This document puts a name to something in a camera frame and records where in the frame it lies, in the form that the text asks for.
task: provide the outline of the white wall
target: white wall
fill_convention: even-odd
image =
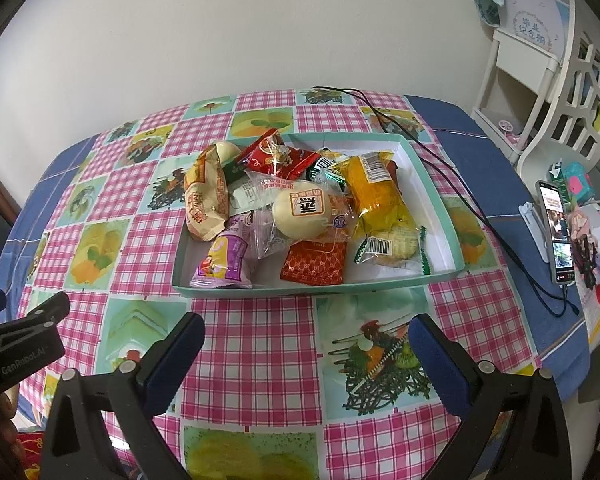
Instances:
[[[236,92],[342,85],[469,110],[490,36],[472,0],[27,0],[0,38],[0,179],[24,204],[74,142]]]

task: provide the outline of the pink packaging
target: pink packaging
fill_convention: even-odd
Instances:
[[[251,288],[253,211],[232,216],[193,274],[196,288]]]

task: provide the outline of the plastic wrapper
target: plastic wrapper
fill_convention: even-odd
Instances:
[[[334,164],[343,162],[349,158],[349,155],[344,155],[340,152],[332,152],[327,147],[321,148],[317,153],[319,157],[312,162],[306,170],[306,179],[311,182],[314,181],[314,177],[318,172],[328,170]]]
[[[194,272],[196,288],[251,288],[253,213],[232,216]]]
[[[320,169],[317,171],[312,171],[311,175],[308,174],[309,170],[307,170],[307,179],[310,182],[315,182],[318,186],[328,186],[331,187],[333,184],[336,184],[341,192],[345,195],[350,196],[351,193],[349,191],[349,187],[347,187],[347,181],[344,179],[342,175],[335,171],[331,171],[329,169]]]
[[[346,242],[295,243],[289,247],[280,279],[307,285],[340,285],[346,253]]]
[[[200,153],[187,171],[184,189],[189,233],[203,242],[213,240],[229,217],[229,195],[214,144]]]
[[[353,195],[358,215],[354,238],[372,235],[376,231],[391,231],[398,224],[416,229],[413,217],[387,170],[391,158],[391,152],[365,153],[352,156],[331,168],[344,176]]]
[[[229,185],[229,215],[259,209],[262,200],[251,179],[244,177]]]
[[[293,180],[319,157],[318,153],[286,146],[282,137],[273,133],[262,139],[244,161],[248,170]]]
[[[413,229],[402,224],[387,231],[376,231],[367,236],[353,258],[357,264],[375,264],[397,269],[408,269],[431,274],[429,260],[424,251],[427,230]]]
[[[254,248],[258,258],[286,250],[300,240],[346,241],[355,216],[340,188],[305,180],[283,180],[248,172],[262,207],[254,210]]]

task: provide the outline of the black clamp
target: black clamp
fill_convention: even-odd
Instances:
[[[187,312],[137,363],[93,376],[65,370],[46,424],[40,480],[126,479],[101,411],[115,413],[145,478],[190,480],[152,418],[167,410],[204,340],[202,318]]]
[[[6,297],[0,290],[0,311]],[[0,394],[64,355],[57,323],[69,314],[64,292],[20,319],[0,324]],[[19,461],[0,434],[0,479],[24,479]]]
[[[470,478],[498,416],[508,411],[512,418],[487,478],[571,478],[567,425],[547,368],[529,377],[476,363],[427,314],[411,320],[409,342],[446,410],[462,419],[423,480]]]

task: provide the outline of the barcode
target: barcode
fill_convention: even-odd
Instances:
[[[383,240],[382,238],[376,238],[370,236],[366,239],[366,252],[373,254],[384,254],[384,256],[391,256],[392,254],[392,241]]]
[[[391,180],[391,175],[389,175],[377,153],[360,155],[360,162],[362,162],[362,168],[365,170],[366,180],[370,184]]]

